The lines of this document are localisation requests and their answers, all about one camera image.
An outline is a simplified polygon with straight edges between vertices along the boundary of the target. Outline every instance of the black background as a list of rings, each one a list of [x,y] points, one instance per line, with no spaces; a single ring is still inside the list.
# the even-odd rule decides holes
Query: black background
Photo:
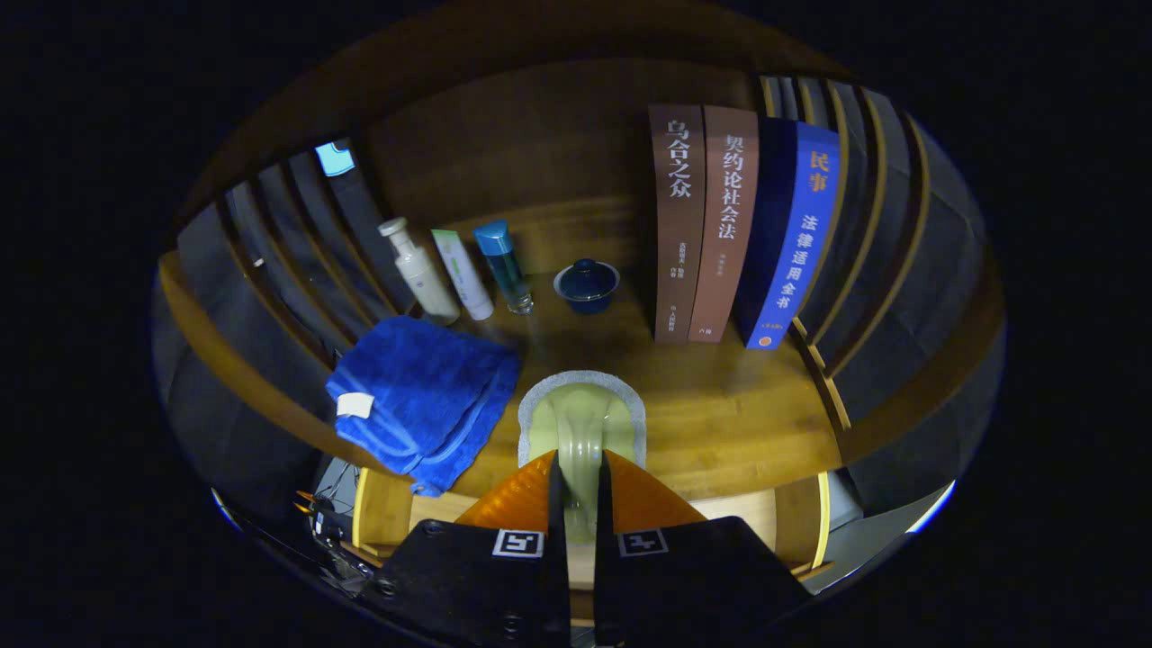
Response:
[[[722,3],[832,55],[933,134],[982,202],[1008,300],[1000,405],[949,505],[776,641],[1048,645],[1145,615],[1142,507],[1123,477],[1146,443],[1120,409],[1139,402],[1146,318],[1105,311],[1146,276],[1129,206],[1147,183],[1138,5]],[[435,2],[379,5],[8,9],[18,301],[5,329],[20,353],[0,609],[15,645],[394,643],[215,510],[166,429],[146,321],[159,234],[227,133],[305,67]]]

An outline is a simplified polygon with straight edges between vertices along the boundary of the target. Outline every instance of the white tube with green label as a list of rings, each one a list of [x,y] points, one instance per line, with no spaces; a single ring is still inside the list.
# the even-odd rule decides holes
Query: white tube with green label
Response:
[[[468,250],[460,240],[460,234],[452,229],[433,229],[432,239],[440,250],[440,258],[444,259],[445,268],[448,269],[448,277],[452,285],[456,287],[460,301],[468,309],[468,315],[479,322],[492,316],[492,299],[488,292],[480,284],[480,277],[476,273],[476,266],[468,256]]]

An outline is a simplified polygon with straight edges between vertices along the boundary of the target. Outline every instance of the orange plastic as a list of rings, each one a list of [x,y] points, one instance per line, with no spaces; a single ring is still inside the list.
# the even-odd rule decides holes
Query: orange plastic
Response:
[[[548,473],[556,451],[529,461],[456,519],[490,529],[548,532]]]
[[[644,468],[605,450],[612,470],[612,532],[630,533],[707,521]]]

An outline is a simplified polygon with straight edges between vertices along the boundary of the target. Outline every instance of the blue towel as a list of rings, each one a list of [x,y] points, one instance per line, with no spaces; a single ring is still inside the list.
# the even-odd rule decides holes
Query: blue towel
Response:
[[[393,317],[356,342],[325,387],[333,400],[372,394],[370,417],[338,416],[336,435],[410,474],[412,492],[438,497],[476,460],[518,376],[508,347]]]

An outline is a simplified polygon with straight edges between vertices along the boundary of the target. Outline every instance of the brown book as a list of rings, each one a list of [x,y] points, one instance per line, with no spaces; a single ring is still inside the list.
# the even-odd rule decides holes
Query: brown book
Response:
[[[655,341],[683,344],[696,299],[704,226],[704,116],[699,106],[649,106],[655,167]]]
[[[704,106],[704,243],[688,339],[719,342],[748,251],[759,172],[759,120],[750,111]]]

